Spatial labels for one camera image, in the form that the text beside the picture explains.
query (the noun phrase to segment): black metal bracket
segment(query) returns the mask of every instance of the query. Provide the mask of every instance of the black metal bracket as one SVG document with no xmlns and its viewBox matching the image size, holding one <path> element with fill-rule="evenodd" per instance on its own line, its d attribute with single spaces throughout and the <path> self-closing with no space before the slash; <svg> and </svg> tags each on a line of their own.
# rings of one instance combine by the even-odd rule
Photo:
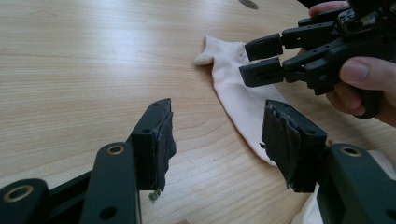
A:
<svg viewBox="0 0 396 224">
<path fill-rule="evenodd" d="M 333 91 L 340 82 L 343 63 L 354 56 L 375 57 L 393 62 L 396 58 L 396 1 L 348 1 L 342 7 L 298 22 L 299 27 L 269 35 L 245 45 L 251 61 L 265 59 L 239 68 L 248 87 L 286 80 L 303 81 L 315 95 Z M 282 64 L 276 57 L 285 49 L 304 48 L 306 53 Z M 361 119 L 378 113 L 382 91 L 359 90 L 366 107 Z"/>
<path fill-rule="evenodd" d="M 41 179 L 0 189 L 0 223 L 141 223 L 139 190 L 163 191 L 176 154 L 171 100 L 151 104 L 125 143 L 102 147 L 92 171 L 49 190 Z"/>
<path fill-rule="evenodd" d="M 327 147 L 327 134 L 296 109 L 267 100 L 262 141 L 287 185 L 313 192 L 325 224 L 395 223 L 396 182 L 364 149 Z"/>
</svg>

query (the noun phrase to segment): white cloth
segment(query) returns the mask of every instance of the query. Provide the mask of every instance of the white cloth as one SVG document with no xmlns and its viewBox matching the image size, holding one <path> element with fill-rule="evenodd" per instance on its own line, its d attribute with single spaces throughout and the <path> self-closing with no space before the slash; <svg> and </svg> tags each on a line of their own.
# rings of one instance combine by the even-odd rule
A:
<svg viewBox="0 0 396 224">
<path fill-rule="evenodd" d="M 195 58 L 194 64 L 211 63 L 213 85 L 225 111 L 257 155 L 275 165 L 260 146 L 265 99 L 286 102 L 285 98 L 274 85 L 257 88 L 245 86 L 239 67 L 250 61 L 243 42 L 225 42 L 207 35 L 205 49 Z"/>
</svg>

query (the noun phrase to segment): light wood surface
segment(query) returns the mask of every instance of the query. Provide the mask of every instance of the light wood surface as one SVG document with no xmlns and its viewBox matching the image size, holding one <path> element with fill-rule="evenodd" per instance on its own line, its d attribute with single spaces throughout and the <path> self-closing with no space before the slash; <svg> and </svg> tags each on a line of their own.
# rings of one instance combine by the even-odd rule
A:
<svg viewBox="0 0 396 224">
<path fill-rule="evenodd" d="M 144 223 L 290 223 L 308 195 L 248 147 L 192 61 L 204 36 L 245 41 L 295 27 L 294 0 L 0 1 L 0 188 L 23 178 L 52 189 L 124 141 L 147 106 L 171 98 L 177 154 Z M 292 56 L 295 50 L 284 57 Z M 304 83 L 279 84 L 289 103 L 333 141 L 381 149 L 395 130 L 336 112 Z"/>
</svg>

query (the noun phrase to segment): human hand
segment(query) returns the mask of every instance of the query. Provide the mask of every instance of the human hand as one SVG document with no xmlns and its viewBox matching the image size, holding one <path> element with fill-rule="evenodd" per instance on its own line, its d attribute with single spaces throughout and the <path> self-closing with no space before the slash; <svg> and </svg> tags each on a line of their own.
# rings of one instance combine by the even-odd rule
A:
<svg viewBox="0 0 396 224">
<path fill-rule="evenodd" d="M 319 12 L 347 6 L 346 1 L 334 1 L 318 4 L 309 9 L 309 15 L 315 17 Z M 327 99 L 337 110 L 361 116 L 365 107 L 361 96 L 353 87 L 362 90 L 383 91 L 378 115 L 375 117 L 396 127 L 396 64 L 369 57 L 353 57 L 341 67 L 340 82 L 334 91 L 326 94 Z"/>
</svg>

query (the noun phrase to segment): wooden table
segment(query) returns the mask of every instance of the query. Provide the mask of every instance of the wooden table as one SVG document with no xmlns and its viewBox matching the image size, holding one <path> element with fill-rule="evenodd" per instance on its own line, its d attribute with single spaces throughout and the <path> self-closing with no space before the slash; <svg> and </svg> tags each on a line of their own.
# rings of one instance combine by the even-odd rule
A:
<svg viewBox="0 0 396 224">
<path fill-rule="evenodd" d="M 169 97 L 177 154 L 159 200 L 141 192 L 144 223 L 290 223 L 308 195 L 248 147 L 211 66 L 192 64 L 205 35 L 248 42 L 307 17 L 297 1 L 255 2 L 0 1 L 0 187 L 36 177 L 52 189 L 91 170 L 100 147 Z M 304 83 L 277 86 L 329 139 L 396 161 L 394 129 L 336 112 Z"/>
</svg>

